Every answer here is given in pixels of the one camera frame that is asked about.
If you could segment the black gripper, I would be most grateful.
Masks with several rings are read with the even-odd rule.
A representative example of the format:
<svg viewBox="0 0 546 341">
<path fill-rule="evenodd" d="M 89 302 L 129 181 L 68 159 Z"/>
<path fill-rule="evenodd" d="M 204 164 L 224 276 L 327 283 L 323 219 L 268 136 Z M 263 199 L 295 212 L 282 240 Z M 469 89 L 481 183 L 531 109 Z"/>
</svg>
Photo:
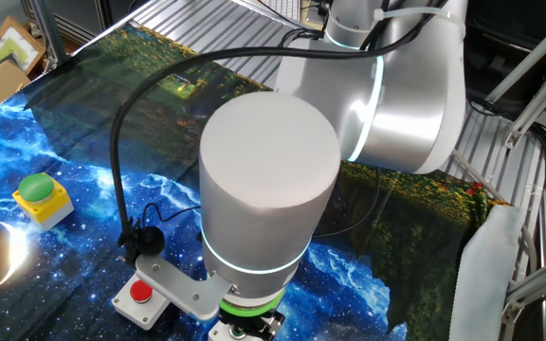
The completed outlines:
<svg viewBox="0 0 546 341">
<path fill-rule="evenodd" d="M 233 340 L 273 341 L 285 320 L 277 310 L 270 310 L 260 315 L 243 317 L 225 311 L 219 313 L 220 321 L 228 326 L 227 335 Z"/>
</svg>

